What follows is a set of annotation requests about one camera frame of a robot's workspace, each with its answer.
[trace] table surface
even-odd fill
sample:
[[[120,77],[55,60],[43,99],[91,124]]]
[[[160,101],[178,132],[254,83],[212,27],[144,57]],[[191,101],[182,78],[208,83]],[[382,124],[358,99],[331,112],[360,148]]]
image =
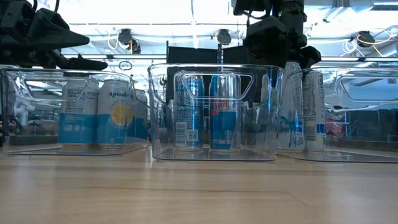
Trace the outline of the table surface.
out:
[[[0,158],[0,223],[398,223],[398,164]]]

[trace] plastic bin handle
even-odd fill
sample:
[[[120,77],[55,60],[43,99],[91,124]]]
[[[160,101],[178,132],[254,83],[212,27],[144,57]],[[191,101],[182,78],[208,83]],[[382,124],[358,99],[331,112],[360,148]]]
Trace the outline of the plastic bin handle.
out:
[[[81,98],[81,96],[84,94],[84,92],[86,91],[87,87],[88,87],[88,81],[85,78],[77,78],[77,77],[46,77],[46,76],[23,76],[20,80],[21,85],[24,87],[25,90],[27,90],[27,94],[28,94],[28,100],[31,101],[66,101],[66,99],[48,99],[48,98],[36,98],[34,97],[34,95],[32,94],[32,90],[28,87],[28,83],[27,82],[67,82],[70,80],[78,80],[81,82],[85,82],[85,85],[81,91],[81,93],[75,98],[75,99],[68,99],[68,101],[73,101],[73,100],[79,100]]]
[[[248,87],[246,87],[245,91],[243,92],[243,94],[239,97],[209,97],[209,96],[195,96],[191,89],[189,88],[189,84],[187,83],[186,79],[184,77],[186,76],[204,76],[204,75],[217,75],[217,76],[236,76],[236,77],[249,77],[250,78],[250,82],[248,84]],[[190,97],[194,100],[242,100],[249,92],[250,88],[253,86],[254,83],[254,78],[253,75],[250,73],[233,73],[233,72],[211,72],[211,73],[203,73],[203,72],[184,72],[183,74],[181,74],[181,79],[182,79],[182,85],[184,86],[184,88],[186,90],[188,90],[188,93],[190,95]]]
[[[344,80],[344,79],[352,79],[352,78],[367,78],[367,79],[379,79],[379,80],[383,80],[383,79],[394,78],[394,77],[374,76],[374,75],[368,75],[368,76],[366,76],[366,75],[364,75],[364,76],[357,76],[357,75],[356,75],[356,76],[354,76],[354,77],[352,77],[352,76],[342,76],[342,77],[339,79],[339,83],[340,83],[341,89],[342,89],[343,92],[346,94],[346,96],[349,98],[349,100],[351,100],[351,101],[353,101],[353,102],[373,102],[373,103],[397,103],[397,102],[398,102],[398,98],[391,99],[391,100],[358,100],[358,99],[352,98],[352,97],[349,95],[349,93],[348,93],[346,87],[343,85],[343,82],[342,82],[342,80]]]

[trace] blue can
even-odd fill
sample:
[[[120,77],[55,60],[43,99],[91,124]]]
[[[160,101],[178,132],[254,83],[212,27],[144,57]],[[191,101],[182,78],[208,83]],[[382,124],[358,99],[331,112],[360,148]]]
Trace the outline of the blue can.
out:
[[[241,145],[240,77],[213,75],[210,83],[210,148],[237,151]]]
[[[196,151],[203,146],[203,96],[205,84],[200,75],[175,76],[175,147]]]

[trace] lemon graphic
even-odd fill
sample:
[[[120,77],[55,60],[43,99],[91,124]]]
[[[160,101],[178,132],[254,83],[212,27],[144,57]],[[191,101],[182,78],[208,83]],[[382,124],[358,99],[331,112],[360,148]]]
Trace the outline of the lemon graphic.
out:
[[[125,103],[118,103],[113,106],[111,111],[112,122],[118,126],[130,125],[134,114],[132,108]]]

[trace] ceiling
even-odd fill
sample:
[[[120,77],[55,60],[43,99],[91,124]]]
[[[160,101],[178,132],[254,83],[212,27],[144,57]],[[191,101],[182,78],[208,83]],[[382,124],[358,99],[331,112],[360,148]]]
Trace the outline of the ceiling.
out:
[[[308,44],[323,56],[381,57],[386,52],[383,49],[396,44],[398,13],[394,6],[398,6],[398,1],[351,0],[351,7],[337,7],[339,2],[346,1],[305,1]],[[39,7],[53,9],[55,0],[39,0]],[[141,54],[146,55],[165,54],[167,40],[171,46],[216,49],[214,36],[219,29],[229,29],[233,39],[229,47],[233,47],[241,45],[247,19],[233,15],[231,0],[61,0],[58,13],[72,31],[91,39],[89,45],[63,49],[64,54],[73,55],[129,54],[120,46],[112,49],[117,34],[125,28],[132,30],[132,36],[140,42]],[[388,39],[376,46],[381,54],[373,47],[355,49],[351,42],[347,43],[361,30],[371,31],[376,41]]]

